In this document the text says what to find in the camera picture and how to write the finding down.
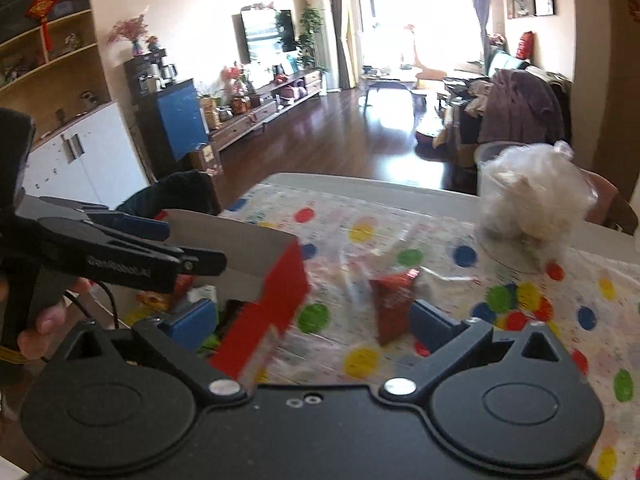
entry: polka dot tablecloth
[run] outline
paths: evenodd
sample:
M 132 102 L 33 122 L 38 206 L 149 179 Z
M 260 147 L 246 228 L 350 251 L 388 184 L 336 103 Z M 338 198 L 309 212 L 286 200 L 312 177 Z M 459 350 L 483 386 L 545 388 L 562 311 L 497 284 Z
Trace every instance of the polka dot tablecloth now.
M 422 267 L 418 294 L 502 330 L 548 324 L 606 412 L 590 465 L 640 479 L 640 266 L 568 250 L 540 275 L 482 252 L 471 224 L 334 195 L 258 184 L 222 216 L 297 235 L 311 292 L 260 381 L 380 384 L 428 350 L 410 335 L 381 348 L 369 279 Z

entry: finger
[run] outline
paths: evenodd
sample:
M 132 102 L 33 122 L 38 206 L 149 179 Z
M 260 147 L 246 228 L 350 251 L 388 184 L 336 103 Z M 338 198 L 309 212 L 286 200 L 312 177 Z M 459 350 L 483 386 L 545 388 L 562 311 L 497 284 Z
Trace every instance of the finger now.
M 69 288 L 71 292 L 75 292 L 76 294 L 85 294 L 87 292 L 91 292 L 91 282 L 86 278 L 78 278 L 78 281 Z
M 66 308 L 61 304 L 50 306 L 36 318 L 36 330 L 41 335 L 49 335 L 65 323 Z
M 35 328 L 28 328 L 18 336 L 18 348 L 27 359 L 41 358 L 49 348 L 52 335 L 42 335 Z

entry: window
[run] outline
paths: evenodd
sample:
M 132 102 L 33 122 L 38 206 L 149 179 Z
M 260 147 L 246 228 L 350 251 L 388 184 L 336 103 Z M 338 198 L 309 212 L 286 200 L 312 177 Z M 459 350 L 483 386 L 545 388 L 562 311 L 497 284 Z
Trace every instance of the window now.
M 471 0 L 358 0 L 362 32 L 361 63 L 375 67 L 421 63 L 449 70 L 455 63 L 478 60 L 482 44 Z

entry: white plastic bag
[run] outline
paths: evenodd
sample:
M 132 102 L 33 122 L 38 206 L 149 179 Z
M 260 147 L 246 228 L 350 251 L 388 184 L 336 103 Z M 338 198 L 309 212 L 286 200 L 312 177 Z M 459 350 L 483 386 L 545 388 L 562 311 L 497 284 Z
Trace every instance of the white plastic bag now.
M 481 222 L 492 234 L 560 241 L 584 219 L 597 194 L 564 142 L 515 146 L 481 168 Z

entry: pillow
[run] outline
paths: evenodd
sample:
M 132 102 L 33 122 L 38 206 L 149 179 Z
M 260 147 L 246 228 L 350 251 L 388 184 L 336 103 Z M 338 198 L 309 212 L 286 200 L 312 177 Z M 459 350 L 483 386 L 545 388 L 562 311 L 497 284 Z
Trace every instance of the pillow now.
M 533 42 L 536 37 L 533 32 L 524 32 L 522 37 L 520 38 L 520 43 L 518 44 L 518 51 L 516 53 L 516 57 L 518 59 L 530 59 L 531 54 L 533 54 Z

